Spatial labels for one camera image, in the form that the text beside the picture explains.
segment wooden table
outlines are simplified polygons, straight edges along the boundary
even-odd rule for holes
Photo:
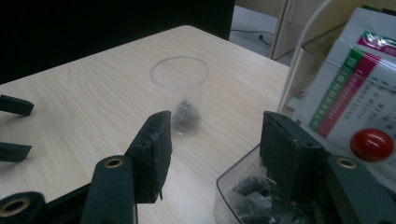
[[[173,138],[163,201],[139,204],[139,223],[215,223],[216,179],[260,143],[262,113],[276,110],[289,68],[190,26],[0,86],[35,104],[30,117],[0,113],[0,141],[33,146],[23,162],[0,162],[0,198],[33,190],[50,202],[91,182],[95,164],[124,154],[163,110],[149,71],[178,55],[210,66],[203,127]]]

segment light wood tabletop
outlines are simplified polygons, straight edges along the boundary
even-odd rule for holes
[[[50,202],[91,182],[95,164],[123,155],[163,110],[149,72],[180,55],[210,67],[202,129],[173,137],[163,201],[139,204],[139,223],[215,223],[216,179],[260,143],[262,113],[276,111],[289,68],[190,26],[1,85],[35,108],[0,112],[0,141],[33,146],[25,161],[0,162],[0,198],[38,191]]]

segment dark background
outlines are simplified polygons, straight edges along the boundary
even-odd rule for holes
[[[180,25],[228,39],[234,0],[0,3],[0,84]]]

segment black cable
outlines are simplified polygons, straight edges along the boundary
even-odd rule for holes
[[[246,30],[238,30],[238,29],[233,29],[231,31],[235,31],[235,32],[242,32],[242,33],[249,33],[249,34],[268,34],[268,35],[274,35],[273,33],[270,32],[266,32],[266,31],[246,31]],[[271,46],[270,43],[267,43],[264,38],[262,37],[262,35],[259,36],[259,39],[264,42],[265,45]]]

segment floor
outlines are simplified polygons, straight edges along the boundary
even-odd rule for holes
[[[274,40],[276,22],[275,17],[235,6],[230,42],[268,57]],[[294,51],[276,61],[290,66],[293,53]]]

